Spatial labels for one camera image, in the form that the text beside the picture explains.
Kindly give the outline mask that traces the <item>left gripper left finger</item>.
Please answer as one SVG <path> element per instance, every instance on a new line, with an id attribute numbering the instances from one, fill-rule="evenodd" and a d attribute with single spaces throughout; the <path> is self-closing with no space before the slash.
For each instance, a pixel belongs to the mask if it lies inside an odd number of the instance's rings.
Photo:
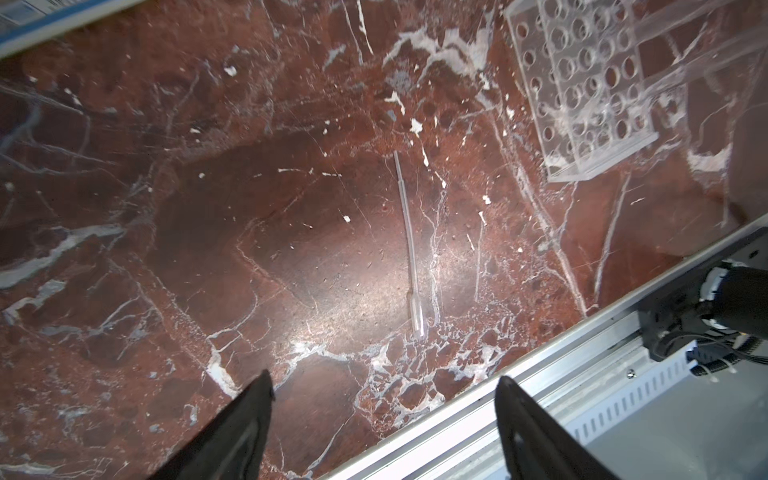
<path id="1" fill-rule="evenodd" d="M 275 393 L 263 370 L 152 479 L 257 479 L 266 449 Z"/>

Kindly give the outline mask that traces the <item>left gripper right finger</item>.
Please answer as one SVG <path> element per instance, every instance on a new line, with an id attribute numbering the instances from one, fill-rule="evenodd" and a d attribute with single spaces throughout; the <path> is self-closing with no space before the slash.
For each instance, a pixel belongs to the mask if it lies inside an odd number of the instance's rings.
<path id="1" fill-rule="evenodd" d="M 617 478 L 509 376 L 499 379 L 494 409 L 512 479 Z"/>

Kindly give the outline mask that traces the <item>clear plastic test tube rack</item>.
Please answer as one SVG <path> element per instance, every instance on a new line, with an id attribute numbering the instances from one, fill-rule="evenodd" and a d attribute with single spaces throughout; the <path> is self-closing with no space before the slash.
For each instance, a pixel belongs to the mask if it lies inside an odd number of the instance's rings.
<path id="1" fill-rule="evenodd" d="M 551 183 L 590 180 L 655 142 L 663 91 L 767 46 L 767 19 L 646 78 L 641 44 L 726 7 L 670 1 L 636 15 L 630 1 L 514 1 L 504 11 Z"/>

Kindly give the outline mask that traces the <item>white plastic storage bin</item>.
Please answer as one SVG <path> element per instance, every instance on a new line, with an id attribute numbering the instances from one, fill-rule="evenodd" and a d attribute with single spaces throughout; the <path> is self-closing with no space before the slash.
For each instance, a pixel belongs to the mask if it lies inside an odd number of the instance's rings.
<path id="1" fill-rule="evenodd" d="M 121 12 L 143 0 L 11 0 L 1 2 L 1 58 Z"/>

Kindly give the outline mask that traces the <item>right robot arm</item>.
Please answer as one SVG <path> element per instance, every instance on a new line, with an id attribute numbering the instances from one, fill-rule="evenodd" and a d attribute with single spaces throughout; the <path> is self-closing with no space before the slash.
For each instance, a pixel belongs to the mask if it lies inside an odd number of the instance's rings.
<path id="1" fill-rule="evenodd" d="M 701 319 L 767 340 L 767 271 L 741 265 L 713 268 L 700 288 Z"/>

